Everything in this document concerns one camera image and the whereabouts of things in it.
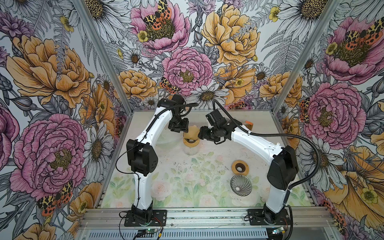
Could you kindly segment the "wooden ring dripper holder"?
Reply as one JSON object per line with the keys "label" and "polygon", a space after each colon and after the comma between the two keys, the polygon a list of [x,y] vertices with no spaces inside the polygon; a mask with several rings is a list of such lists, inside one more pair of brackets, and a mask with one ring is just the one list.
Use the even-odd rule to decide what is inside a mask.
{"label": "wooden ring dripper holder", "polygon": [[235,160],[232,163],[232,172],[235,175],[246,176],[249,174],[250,168],[248,164],[243,160]]}
{"label": "wooden ring dripper holder", "polygon": [[183,139],[183,143],[188,148],[195,148],[195,147],[197,147],[199,145],[200,139],[194,140],[194,139],[186,139],[186,138],[184,138]]}

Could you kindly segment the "brown coffee filter stack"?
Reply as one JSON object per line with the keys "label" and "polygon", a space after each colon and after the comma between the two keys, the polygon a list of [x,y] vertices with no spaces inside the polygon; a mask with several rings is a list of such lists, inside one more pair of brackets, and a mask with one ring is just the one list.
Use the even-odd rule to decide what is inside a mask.
{"label": "brown coffee filter stack", "polygon": [[253,129],[253,126],[254,126],[254,124],[252,123],[252,122],[249,122],[249,121],[245,121],[244,122],[244,125],[246,126],[246,128],[248,129],[248,130],[252,130]]}

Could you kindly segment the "clear glass carafe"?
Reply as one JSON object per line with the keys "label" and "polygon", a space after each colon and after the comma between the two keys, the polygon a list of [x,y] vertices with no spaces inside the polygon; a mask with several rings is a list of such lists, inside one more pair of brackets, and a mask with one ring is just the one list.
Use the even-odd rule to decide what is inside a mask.
{"label": "clear glass carafe", "polygon": [[196,146],[196,147],[188,147],[188,146],[184,146],[183,147],[183,151],[186,155],[189,155],[189,156],[194,156],[196,155],[198,152],[199,152],[199,147]]}

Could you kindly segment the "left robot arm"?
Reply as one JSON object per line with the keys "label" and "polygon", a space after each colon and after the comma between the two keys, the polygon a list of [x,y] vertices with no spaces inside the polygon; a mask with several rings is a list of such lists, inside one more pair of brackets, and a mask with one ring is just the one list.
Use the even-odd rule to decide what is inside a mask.
{"label": "left robot arm", "polygon": [[159,157],[155,146],[165,129],[176,133],[187,133],[189,120],[186,116],[197,103],[186,104],[183,97],[174,95],[171,100],[161,99],[150,122],[134,140],[126,143],[128,164],[135,175],[135,200],[129,215],[140,224],[149,224],[154,217],[151,197],[151,174],[155,171]]}

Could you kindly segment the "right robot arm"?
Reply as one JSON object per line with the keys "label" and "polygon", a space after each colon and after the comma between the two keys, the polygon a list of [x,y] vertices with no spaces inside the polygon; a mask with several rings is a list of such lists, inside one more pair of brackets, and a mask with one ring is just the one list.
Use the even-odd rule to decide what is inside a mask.
{"label": "right robot arm", "polygon": [[252,133],[240,121],[226,119],[219,110],[206,115],[209,126],[203,126],[199,132],[201,140],[221,144],[221,139],[234,141],[262,158],[269,166],[267,179],[270,183],[268,199],[263,212],[257,219],[274,225],[285,216],[285,206],[289,198],[289,185],[295,180],[299,171],[294,149],[290,146],[282,147],[273,144]]}

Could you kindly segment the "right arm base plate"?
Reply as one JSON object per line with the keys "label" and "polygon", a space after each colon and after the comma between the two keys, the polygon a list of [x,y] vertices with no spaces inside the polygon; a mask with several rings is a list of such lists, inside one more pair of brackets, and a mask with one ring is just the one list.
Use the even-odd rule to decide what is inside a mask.
{"label": "right arm base plate", "polygon": [[291,223],[291,218],[286,209],[282,209],[279,213],[264,209],[248,209],[247,215],[251,226],[285,226]]}

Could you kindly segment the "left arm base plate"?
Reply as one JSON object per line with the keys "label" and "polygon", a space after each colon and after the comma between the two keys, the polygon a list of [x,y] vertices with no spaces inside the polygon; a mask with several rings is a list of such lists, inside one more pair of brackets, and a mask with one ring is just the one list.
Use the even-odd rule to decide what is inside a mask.
{"label": "left arm base plate", "polygon": [[167,222],[167,210],[132,211],[129,210],[124,217],[125,227],[165,227]]}

